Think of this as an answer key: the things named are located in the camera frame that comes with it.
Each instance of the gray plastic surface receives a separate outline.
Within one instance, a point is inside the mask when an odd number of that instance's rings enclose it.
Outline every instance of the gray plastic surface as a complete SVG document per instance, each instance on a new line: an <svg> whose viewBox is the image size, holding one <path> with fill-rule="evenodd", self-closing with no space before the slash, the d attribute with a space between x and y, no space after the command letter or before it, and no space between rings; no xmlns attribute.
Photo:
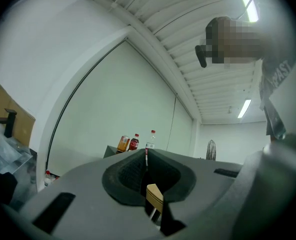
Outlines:
<svg viewBox="0 0 296 240"><path fill-rule="evenodd" d="M189 230L184 229L169 239L230 239L238 215L251 191L262 155L261 151L249 155L229 189L207 209L194 213L194 220L189 218Z"/></svg>
<svg viewBox="0 0 296 240"><path fill-rule="evenodd" d="M108 158L115 156L117 153L117 148L114 146L107 146L106 151L104 152L103 158Z"/></svg>
<svg viewBox="0 0 296 240"><path fill-rule="evenodd" d="M52 235L55 237L64 240L164 238L149 220L144 207L121 205L112 199L102 186L102 175L106 168L138 151L114 155L69 171L32 198L20 214L33 222L61 192L68 192L76 195L76 198L54 228ZM242 168L240 164L192 158L158 149L155 151L190 167L196 175L197 182L189 196L184 201L169 204L174 219L186 226L196 223L196 219L209 210L218 209L218 205L227 199L231 188L235 188L236 181L244 182L239 179L240 175L234 179L214 173L214 170L219 168L238 172ZM251 180L238 184L241 195L231 200L239 202L231 204L232 209L237 207L234 211L236 216L251 188Z"/></svg>
<svg viewBox="0 0 296 240"><path fill-rule="evenodd" d="M61 192L68 192L76 197L52 232L57 238L162 238L162 233L149 220L144 207L119 204L106 193L102 185L106 168L136 152L125 152L72 169L28 201L20 214L33 222Z"/></svg>

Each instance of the ceiling light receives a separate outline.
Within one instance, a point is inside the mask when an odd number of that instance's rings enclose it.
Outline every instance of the ceiling light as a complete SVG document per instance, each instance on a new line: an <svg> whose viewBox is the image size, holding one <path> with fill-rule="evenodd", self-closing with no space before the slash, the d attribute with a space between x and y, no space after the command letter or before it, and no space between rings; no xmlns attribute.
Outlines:
<svg viewBox="0 0 296 240"><path fill-rule="evenodd" d="M246 6L250 0L242 0L242 1L244 3L244 6ZM258 21L258 13L257 13L257 9L256 9L254 1L252 1L249 4L249 6L247 8L247 13L248 13L248 18L249 18L250 22Z"/></svg>
<svg viewBox="0 0 296 240"><path fill-rule="evenodd" d="M250 102L252 102L251 99L246 99L246 101L244 102L243 107L240 111L240 114L238 115L238 118L242 118L244 116L244 114L246 113L246 111L250 105Z"/></svg>

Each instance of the wall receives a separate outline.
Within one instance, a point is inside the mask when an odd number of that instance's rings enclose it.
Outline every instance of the wall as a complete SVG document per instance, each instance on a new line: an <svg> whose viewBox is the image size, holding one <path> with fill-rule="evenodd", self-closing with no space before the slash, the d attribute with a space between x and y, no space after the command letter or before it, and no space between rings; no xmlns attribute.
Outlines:
<svg viewBox="0 0 296 240"><path fill-rule="evenodd" d="M122 135L139 134L142 149L151 130L156 131L155 147L166 150L174 104L175 94L158 73L130 44L122 43L94 68L70 100L54 135L48 169L62 176L102 159L107 145L116 147ZM177 102L170 139L179 141L186 132L189 137L183 146L170 145L172 152L189 150L191 122Z"/></svg>
<svg viewBox="0 0 296 240"><path fill-rule="evenodd" d="M48 96L56 97L55 83L60 90L59 79L80 56L124 27L89 0L23 0L3 16L0 84L36 119L39 132L33 131L30 148L39 150L48 118L42 106Z"/></svg>
<svg viewBox="0 0 296 240"><path fill-rule="evenodd" d="M201 125L196 158L206 158L210 140L216 144L216 161L243 164L246 156L270 143L266 122Z"/></svg>
<svg viewBox="0 0 296 240"><path fill-rule="evenodd" d="M195 157L199 152L199 136L200 136L201 123L198 119L192 120L190 145L189 145L189 156Z"/></svg>
<svg viewBox="0 0 296 240"><path fill-rule="evenodd" d="M173 122L167 151L176 154L190 156L193 120L185 110L184 106L177 99L174 107Z"/></svg>

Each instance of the cardboard box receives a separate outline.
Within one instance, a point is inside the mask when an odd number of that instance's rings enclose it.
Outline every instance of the cardboard box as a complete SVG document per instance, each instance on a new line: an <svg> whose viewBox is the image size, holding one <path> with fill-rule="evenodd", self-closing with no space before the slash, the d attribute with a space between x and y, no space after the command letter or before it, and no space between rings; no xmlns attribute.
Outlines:
<svg viewBox="0 0 296 240"><path fill-rule="evenodd" d="M29 147L35 118L20 107L0 85L0 118L8 117L8 113L5 109L11 109L17 112L13 125L12 136L23 145Z"/></svg>

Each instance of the ceiling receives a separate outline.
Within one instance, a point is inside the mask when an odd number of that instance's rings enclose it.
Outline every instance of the ceiling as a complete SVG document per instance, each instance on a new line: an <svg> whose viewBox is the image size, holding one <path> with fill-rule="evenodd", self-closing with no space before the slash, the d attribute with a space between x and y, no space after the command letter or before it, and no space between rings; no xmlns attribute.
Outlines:
<svg viewBox="0 0 296 240"><path fill-rule="evenodd" d="M202 68L195 54L209 21L218 16L239 16L245 8L242 0L111 1L130 12L160 41L184 77L203 124L266 120L259 109L260 62ZM242 19L247 21L247 14ZM251 104L238 119L245 99L251 99Z"/></svg>

